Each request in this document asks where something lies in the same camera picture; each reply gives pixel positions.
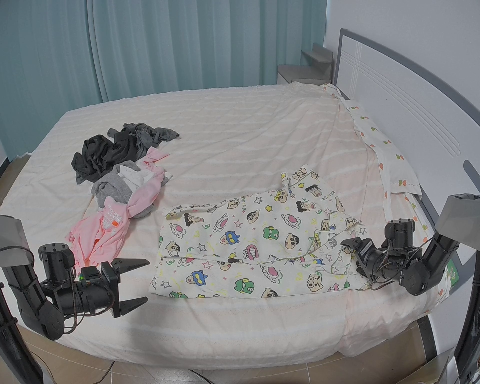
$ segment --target gray nightstand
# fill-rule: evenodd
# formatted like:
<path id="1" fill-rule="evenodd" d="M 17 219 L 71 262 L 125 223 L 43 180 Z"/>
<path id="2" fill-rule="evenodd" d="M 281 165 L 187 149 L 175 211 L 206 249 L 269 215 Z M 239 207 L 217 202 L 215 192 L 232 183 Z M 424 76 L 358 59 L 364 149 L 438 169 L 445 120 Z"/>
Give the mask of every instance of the gray nightstand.
<path id="1" fill-rule="evenodd" d="M 277 84 L 289 84 L 293 81 L 316 85 L 331 83 L 332 51 L 313 43 L 313 49 L 302 51 L 302 55 L 310 59 L 311 65 L 279 65 L 276 74 Z"/>

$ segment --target mattress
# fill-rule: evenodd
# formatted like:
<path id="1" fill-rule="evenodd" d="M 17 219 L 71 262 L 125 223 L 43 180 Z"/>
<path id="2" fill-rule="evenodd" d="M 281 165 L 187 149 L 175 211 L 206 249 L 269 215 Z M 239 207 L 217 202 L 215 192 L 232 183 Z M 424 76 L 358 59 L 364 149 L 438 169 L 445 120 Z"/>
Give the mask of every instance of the mattress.
<path id="1" fill-rule="evenodd" d="M 170 153 L 159 163 L 173 179 L 162 189 L 156 210 L 132 220 L 119 254 L 151 262 L 122 275 L 120 299 L 149 300 L 118 319 L 108 314 L 85 318 L 74 333 L 58 340 L 61 344 L 106 359 L 169 367 L 305 363 L 337 351 L 355 356 L 398 334 L 447 296 L 446 279 L 418 297 L 396 283 L 375 292 L 248 300 L 175 300 L 148 292 L 158 234 L 166 225 L 164 207 L 278 189 L 279 172 L 291 173 L 303 164 L 337 191 L 345 212 L 368 226 L 377 245 L 383 241 L 384 188 L 376 155 L 357 135 L 342 100 L 311 84 L 181 91 L 67 112 L 32 153 L 0 208 L 0 214 L 22 220 L 34 252 L 44 243 L 64 241 L 69 228 L 96 211 L 91 183 L 77 185 L 70 162 L 83 140 L 124 122 L 180 133 L 179 139 L 159 146 Z M 394 216 L 423 220 L 414 199 L 392 194 Z M 416 245 L 426 232 L 417 226 Z M 41 263 L 35 270 L 40 280 L 45 278 Z M 22 324 L 13 294 L 4 292 Z"/>

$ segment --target curtain fold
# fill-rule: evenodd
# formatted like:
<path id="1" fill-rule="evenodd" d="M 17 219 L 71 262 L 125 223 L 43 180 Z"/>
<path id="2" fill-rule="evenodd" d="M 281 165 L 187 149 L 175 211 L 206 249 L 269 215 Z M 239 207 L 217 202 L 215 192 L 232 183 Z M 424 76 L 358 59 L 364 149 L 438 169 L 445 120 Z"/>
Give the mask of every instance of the curtain fold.
<path id="1" fill-rule="evenodd" d="M 323 43 L 326 0 L 0 1 L 0 140 L 33 151 L 68 110 L 275 84 Z"/>

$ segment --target gray garment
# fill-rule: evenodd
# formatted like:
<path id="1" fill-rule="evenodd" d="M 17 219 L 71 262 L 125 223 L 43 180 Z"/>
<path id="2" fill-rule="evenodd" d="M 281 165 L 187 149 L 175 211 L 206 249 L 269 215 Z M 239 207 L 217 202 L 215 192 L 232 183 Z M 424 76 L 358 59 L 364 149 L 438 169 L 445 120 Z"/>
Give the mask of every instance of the gray garment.
<path id="1" fill-rule="evenodd" d="M 152 128 L 144 123 L 124 123 L 120 132 L 113 128 L 110 128 L 107 132 L 107 136 L 112 137 L 115 142 L 125 140 L 126 134 L 137 138 L 137 160 L 147 154 L 148 148 L 152 146 L 156 148 L 161 141 L 170 141 L 179 136 L 177 132 L 171 129 Z"/>
<path id="2" fill-rule="evenodd" d="M 140 168 L 138 168 L 133 161 L 127 160 L 123 163 L 114 165 L 112 171 L 96 181 L 92 186 L 92 195 L 96 196 L 96 200 L 100 208 L 105 206 L 105 199 L 107 196 L 113 197 L 117 203 L 127 204 L 130 196 L 132 195 L 132 190 L 123 181 L 122 177 L 118 175 L 121 165 L 131 168 L 134 171 L 140 170 Z M 133 216 L 133 218 L 138 219 L 140 217 L 147 216 L 153 209 L 154 205 L 152 204 L 145 208 L 142 212 Z"/>

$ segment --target tile floor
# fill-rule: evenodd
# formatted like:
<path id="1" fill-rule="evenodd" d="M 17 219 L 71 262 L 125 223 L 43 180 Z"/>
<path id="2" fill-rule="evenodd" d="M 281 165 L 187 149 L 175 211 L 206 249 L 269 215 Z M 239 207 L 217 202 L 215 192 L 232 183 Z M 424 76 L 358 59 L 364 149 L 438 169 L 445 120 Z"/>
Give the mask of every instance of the tile floor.
<path id="1" fill-rule="evenodd" d="M 0 178 L 0 204 L 28 161 L 13 161 Z M 70 384 L 82 378 L 89 384 L 99 380 L 110 361 L 64 347 L 21 328 L 28 347 L 51 369 L 57 384 Z M 396 337 L 353 358 L 336 353 L 322 361 L 284 367 L 244 370 L 203 370 L 200 373 L 215 384 L 394 384 L 425 364 L 425 352 L 417 322 Z M 0 359 L 0 383 L 18 384 Z M 143 366 L 117 361 L 102 384 L 200 384 L 188 370 Z"/>

